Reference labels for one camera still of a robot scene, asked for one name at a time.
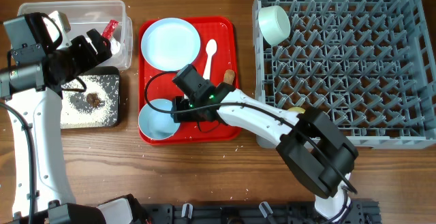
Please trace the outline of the small light blue bowl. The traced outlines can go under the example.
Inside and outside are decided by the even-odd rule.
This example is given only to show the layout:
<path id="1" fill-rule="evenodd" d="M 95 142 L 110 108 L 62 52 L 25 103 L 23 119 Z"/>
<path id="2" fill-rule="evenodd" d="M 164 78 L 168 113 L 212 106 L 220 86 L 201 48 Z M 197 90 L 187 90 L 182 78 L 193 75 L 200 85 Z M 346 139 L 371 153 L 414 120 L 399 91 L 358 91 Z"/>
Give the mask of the small light blue bowl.
<path id="1" fill-rule="evenodd" d="M 146 104 L 138 116 L 139 130 L 149 139 L 166 140 L 172 137 L 181 126 L 171 114 L 158 112 Z"/>

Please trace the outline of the white plastic spoon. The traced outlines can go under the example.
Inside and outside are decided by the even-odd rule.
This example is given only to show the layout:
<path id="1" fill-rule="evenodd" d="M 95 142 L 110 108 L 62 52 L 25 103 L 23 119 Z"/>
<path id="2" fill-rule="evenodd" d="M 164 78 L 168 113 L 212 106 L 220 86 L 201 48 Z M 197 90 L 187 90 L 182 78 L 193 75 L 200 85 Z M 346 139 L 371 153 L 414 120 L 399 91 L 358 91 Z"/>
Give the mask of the white plastic spoon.
<path id="1" fill-rule="evenodd" d="M 217 51 L 217 42 L 215 39 L 210 39 L 206 45 L 206 65 L 204 68 L 203 78 L 209 80 L 211 77 L 212 58 Z"/>

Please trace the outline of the large light blue plate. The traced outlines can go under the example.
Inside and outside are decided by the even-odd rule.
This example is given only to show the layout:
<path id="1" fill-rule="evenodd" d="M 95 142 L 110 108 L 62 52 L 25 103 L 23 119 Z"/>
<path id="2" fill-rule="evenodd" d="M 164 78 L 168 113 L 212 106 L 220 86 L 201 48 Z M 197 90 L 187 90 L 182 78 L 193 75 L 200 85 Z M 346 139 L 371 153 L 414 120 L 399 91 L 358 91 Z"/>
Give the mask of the large light blue plate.
<path id="1" fill-rule="evenodd" d="M 140 47 L 150 66 L 161 71 L 177 71 L 197 59 L 201 40 L 198 30 L 186 20 L 164 18 L 146 29 Z"/>

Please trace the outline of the yellow cup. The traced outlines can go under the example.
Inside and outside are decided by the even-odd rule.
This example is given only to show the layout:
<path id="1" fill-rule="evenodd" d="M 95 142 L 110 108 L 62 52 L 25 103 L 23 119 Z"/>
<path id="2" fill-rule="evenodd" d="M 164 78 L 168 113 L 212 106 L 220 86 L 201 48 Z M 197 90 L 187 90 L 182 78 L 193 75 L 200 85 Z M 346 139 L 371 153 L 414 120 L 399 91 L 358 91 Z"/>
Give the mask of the yellow cup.
<path id="1" fill-rule="evenodd" d="M 305 109 L 304 109 L 304 108 L 301 108 L 301 107 L 298 107 L 298 106 L 291 107 L 291 108 L 288 109 L 288 111 L 289 111 L 289 112 L 297 112 L 297 113 L 299 113 L 299 114 L 303 114 L 303 113 L 305 113 Z"/>

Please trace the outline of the green bowl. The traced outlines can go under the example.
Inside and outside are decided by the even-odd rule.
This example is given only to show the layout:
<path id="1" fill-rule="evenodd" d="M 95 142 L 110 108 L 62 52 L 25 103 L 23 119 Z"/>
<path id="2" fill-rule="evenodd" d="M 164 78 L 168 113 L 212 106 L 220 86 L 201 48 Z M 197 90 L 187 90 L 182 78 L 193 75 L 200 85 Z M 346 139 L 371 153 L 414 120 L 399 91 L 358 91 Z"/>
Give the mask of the green bowl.
<path id="1" fill-rule="evenodd" d="M 285 10 L 278 6 L 263 7 L 259 10 L 260 32 L 271 46 L 277 46 L 290 36 L 290 20 Z"/>

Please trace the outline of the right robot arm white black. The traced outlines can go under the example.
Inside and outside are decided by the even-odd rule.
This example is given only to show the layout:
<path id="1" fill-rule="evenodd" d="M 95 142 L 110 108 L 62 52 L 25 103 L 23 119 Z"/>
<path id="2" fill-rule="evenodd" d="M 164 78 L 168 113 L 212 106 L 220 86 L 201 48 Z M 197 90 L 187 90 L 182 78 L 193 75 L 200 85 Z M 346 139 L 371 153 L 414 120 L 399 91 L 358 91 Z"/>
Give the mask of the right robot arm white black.
<path id="1" fill-rule="evenodd" d="M 272 143 L 299 183 L 315 195 L 314 207 L 326 223 L 340 223 L 352 206 L 349 182 L 358 150 L 324 111 L 278 109 L 252 99 L 233 85 L 214 86 L 188 64 L 173 83 L 189 98 L 174 115 L 240 127 Z"/>

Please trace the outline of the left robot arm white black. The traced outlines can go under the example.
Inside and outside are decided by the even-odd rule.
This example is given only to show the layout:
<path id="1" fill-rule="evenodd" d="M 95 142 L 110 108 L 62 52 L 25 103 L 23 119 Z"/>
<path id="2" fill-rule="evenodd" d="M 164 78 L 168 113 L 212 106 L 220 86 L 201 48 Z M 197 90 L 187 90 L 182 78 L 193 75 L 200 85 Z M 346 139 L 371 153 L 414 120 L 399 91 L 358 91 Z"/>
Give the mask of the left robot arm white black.
<path id="1" fill-rule="evenodd" d="M 133 195 L 96 207 L 76 203 L 65 169 L 61 109 L 65 84 L 112 56 L 97 30 L 67 39 L 67 18 L 41 12 L 4 22 L 11 43 L 1 70 L 1 107 L 12 123 L 16 160 L 14 223 L 145 223 Z"/>

